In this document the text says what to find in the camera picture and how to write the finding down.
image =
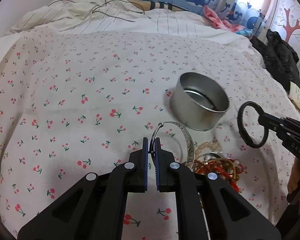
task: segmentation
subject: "black puffer jacket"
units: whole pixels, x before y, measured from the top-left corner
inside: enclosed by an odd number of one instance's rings
[[[289,93],[290,81],[300,87],[297,67],[298,54],[287,42],[281,39],[278,32],[268,30],[267,39],[268,44],[265,45],[256,36],[253,36],[251,43],[263,56],[268,72]]]

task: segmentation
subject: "sheer curtain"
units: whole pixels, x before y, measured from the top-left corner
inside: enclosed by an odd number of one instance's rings
[[[253,29],[259,35],[266,25],[277,0],[220,0],[216,12],[220,19]]]

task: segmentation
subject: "cherry print fabric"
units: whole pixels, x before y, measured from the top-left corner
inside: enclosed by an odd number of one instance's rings
[[[196,147],[219,141],[225,157],[245,166],[238,186],[272,223],[287,206],[293,156],[274,133],[250,149],[237,111],[248,100],[278,117],[297,118],[286,94],[253,56],[205,39],[151,33],[23,33],[0,63],[0,216],[20,228],[88,172],[104,174],[128,160],[159,122],[176,121],[169,100],[177,79],[195,71],[216,80],[230,109],[210,131],[189,129]],[[263,135],[247,109],[245,127]],[[165,125],[162,148],[186,159],[181,131]],[[173,193],[158,193],[149,159],[148,192],[129,194],[122,239],[178,239]]]

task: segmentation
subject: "bed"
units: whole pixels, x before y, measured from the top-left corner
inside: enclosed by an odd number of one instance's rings
[[[105,0],[71,1],[27,13],[0,39],[0,217],[10,233],[17,237],[86,173],[126,162],[159,122],[176,121],[169,99],[191,71],[216,80],[230,99],[215,128],[189,129],[195,145],[219,142],[225,157],[239,159],[240,194],[276,224],[294,157],[274,133],[263,148],[248,148],[237,111],[251,100],[277,117],[300,115],[249,40],[191,12],[144,12],[115,0],[91,14]],[[255,112],[244,122],[262,136]],[[165,128],[162,148],[184,161],[182,133]],[[174,194],[158,193],[151,160],[148,169],[148,193],[128,196],[122,239],[178,239]]]

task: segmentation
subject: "silver metal tin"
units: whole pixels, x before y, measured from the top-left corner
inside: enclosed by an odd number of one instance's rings
[[[182,124],[194,130],[207,131],[229,109],[229,99],[213,79],[187,72],[179,77],[170,106]]]

